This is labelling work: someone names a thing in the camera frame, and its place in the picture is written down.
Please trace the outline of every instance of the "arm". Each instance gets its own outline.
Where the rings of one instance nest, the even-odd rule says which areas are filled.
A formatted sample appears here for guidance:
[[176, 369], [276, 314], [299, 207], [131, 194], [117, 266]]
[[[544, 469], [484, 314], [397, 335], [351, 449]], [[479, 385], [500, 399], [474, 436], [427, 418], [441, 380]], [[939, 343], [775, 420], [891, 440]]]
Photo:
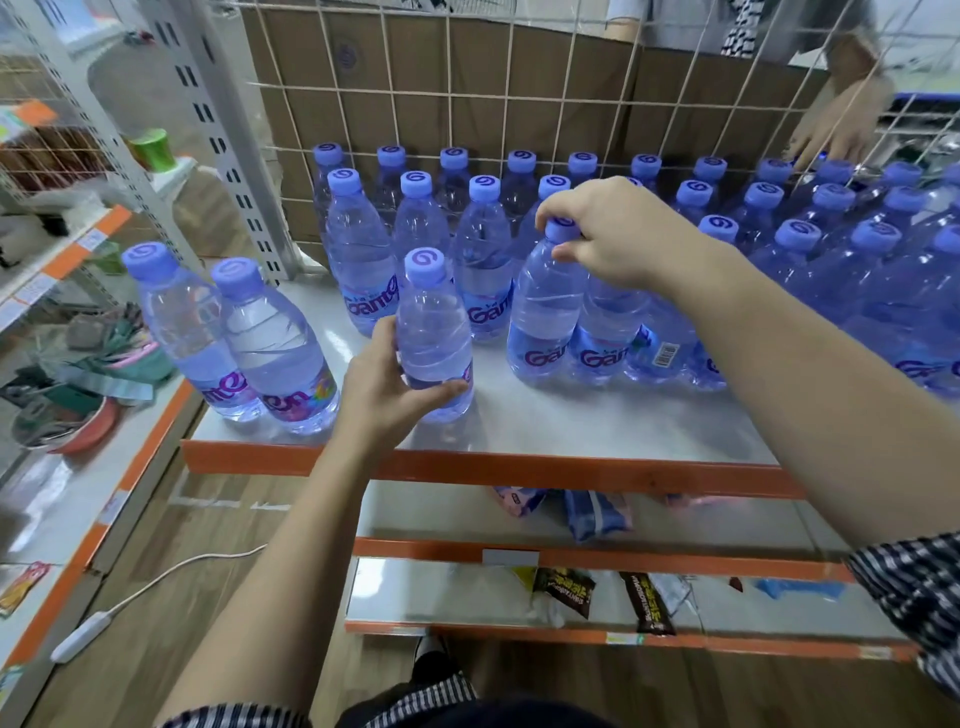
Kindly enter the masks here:
[[303, 491], [163, 704], [162, 721], [219, 703], [310, 709], [340, 607], [364, 489], [383, 454], [466, 389], [400, 378], [395, 319], [350, 362], [340, 415]]
[[691, 319], [764, 442], [848, 543], [960, 527], [960, 420], [947, 407], [643, 188], [586, 182], [547, 198], [538, 227], [554, 216], [586, 239], [554, 257]]

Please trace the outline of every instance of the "wire mesh grid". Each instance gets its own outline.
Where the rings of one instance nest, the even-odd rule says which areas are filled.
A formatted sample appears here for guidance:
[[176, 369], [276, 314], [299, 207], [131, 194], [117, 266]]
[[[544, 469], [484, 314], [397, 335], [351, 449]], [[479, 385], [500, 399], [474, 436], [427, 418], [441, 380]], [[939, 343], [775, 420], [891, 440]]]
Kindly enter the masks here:
[[[820, 3], [836, 6], [821, 13], [829, 23], [809, 27], [791, 11], [803, 4], [769, 3], [749, 60], [718, 57], [716, 27], [730, 18], [729, 0], [714, 0], [697, 23], [650, 18], [628, 41], [602, 39], [605, 0], [219, 4], [238, 9], [247, 26], [256, 77], [244, 83], [260, 91], [270, 120], [273, 138], [262, 151], [282, 168], [291, 233], [315, 240], [301, 208], [311, 199], [311, 149], [324, 141], [341, 142], [367, 179], [376, 147], [398, 143], [428, 170], [443, 146], [466, 146], [477, 170], [494, 174], [512, 148], [538, 152], [543, 173], [562, 171], [566, 154], [592, 151], [601, 176], [624, 174], [639, 153], [662, 155], [675, 176], [697, 156], [718, 155], [740, 183], [759, 158], [779, 155], [821, 103], [828, 49], [849, 37], [871, 51], [867, 79], [882, 75], [907, 91], [879, 118], [864, 158], [877, 165], [908, 142], [914, 158], [929, 162], [960, 129], [960, 27], [938, 23], [929, 32], [917, 22], [937, 2], [900, 3], [879, 24], [864, 2]], [[677, 32], [685, 52], [655, 48], [663, 45], [657, 33]], [[798, 52], [811, 48], [790, 67], [785, 38]], [[858, 95], [834, 131], [856, 113]]]

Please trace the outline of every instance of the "shelf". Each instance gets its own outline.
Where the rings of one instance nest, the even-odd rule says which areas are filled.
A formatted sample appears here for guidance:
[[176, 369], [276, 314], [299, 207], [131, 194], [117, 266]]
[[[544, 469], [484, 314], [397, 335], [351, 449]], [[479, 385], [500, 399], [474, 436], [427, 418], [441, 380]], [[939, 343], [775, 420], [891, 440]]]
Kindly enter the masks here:
[[[329, 279], [284, 281], [330, 370], [343, 381], [369, 340], [349, 322]], [[520, 382], [504, 339], [473, 349], [474, 404], [452, 425], [418, 425], [376, 476], [468, 485], [803, 498], [729, 393], [619, 377], [590, 390], [566, 378]], [[322, 438], [287, 434], [270, 418], [228, 423], [208, 411], [183, 443], [194, 473], [307, 475]]]
[[596, 582], [589, 619], [564, 609], [553, 626], [532, 609], [519, 579], [503, 567], [359, 559], [345, 627], [365, 634], [439, 634], [534, 642], [644, 644], [718, 651], [841, 659], [909, 660], [916, 648], [850, 585], [837, 602], [789, 593], [771, 599], [752, 584], [744, 592], [727, 579], [691, 579], [689, 604], [673, 617], [675, 637], [636, 634], [636, 616], [619, 574], [591, 571]]
[[576, 544], [560, 498], [516, 518], [487, 488], [372, 480], [356, 556], [486, 565], [852, 581], [843, 540], [806, 502], [734, 498], [668, 507], [627, 494], [634, 530]]

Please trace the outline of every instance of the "person's left hand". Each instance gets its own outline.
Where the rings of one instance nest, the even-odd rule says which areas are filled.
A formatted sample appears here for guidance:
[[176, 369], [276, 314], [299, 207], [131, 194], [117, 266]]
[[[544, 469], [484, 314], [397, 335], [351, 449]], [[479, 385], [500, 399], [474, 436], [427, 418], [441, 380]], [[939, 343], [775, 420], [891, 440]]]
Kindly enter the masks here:
[[876, 121], [889, 107], [893, 90], [888, 79], [878, 76], [849, 85], [816, 117], [798, 126], [784, 157], [799, 155], [795, 165], [799, 170], [806, 169], [822, 149], [828, 150], [830, 159], [863, 161], [873, 147]]
[[344, 377], [333, 436], [385, 452], [395, 448], [423, 415], [467, 390], [463, 379], [428, 389], [411, 389], [396, 362], [396, 316], [376, 322], [371, 342], [353, 357]]

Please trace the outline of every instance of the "person in background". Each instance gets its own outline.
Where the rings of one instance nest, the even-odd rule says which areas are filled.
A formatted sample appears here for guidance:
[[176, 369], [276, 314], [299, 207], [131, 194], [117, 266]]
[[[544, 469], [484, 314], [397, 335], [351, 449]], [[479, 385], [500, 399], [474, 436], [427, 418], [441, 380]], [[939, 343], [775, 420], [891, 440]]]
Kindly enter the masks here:
[[[764, 442], [857, 549], [847, 560], [853, 576], [920, 645], [921, 669], [960, 698], [960, 419], [734, 246], [625, 178], [551, 195], [538, 228], [551, 217], [573, 218], [584, 236], [557, 246], [555, 259], [654, 291], [693, 322]], [[167, 697], [158, 716], [166, 728], [309, 725], [367, 482], [424, 414], [467, 387], [455, 379], [410, 389], [395, 330], [394, 317], [378, 321], [350, 361], [328, 445]], [[562, 703], [478, 699], [430, 638], [409, 683], [338, 722], [362, 726], [611, 728]]]
[[647, 46], [692, 52], [699, 44], [701, 53], [761, 54], [784, 64], [826, 45], [835, 96], [795, 130], [784, 155], [797, 157], [798, 169], [821, 149], [831, 159], [863, 161], [893, 97], [881, 69], [871, 73], [878, 59], [871, 0], [610, 0], [605, 36], [633, 42], [637, 31]]

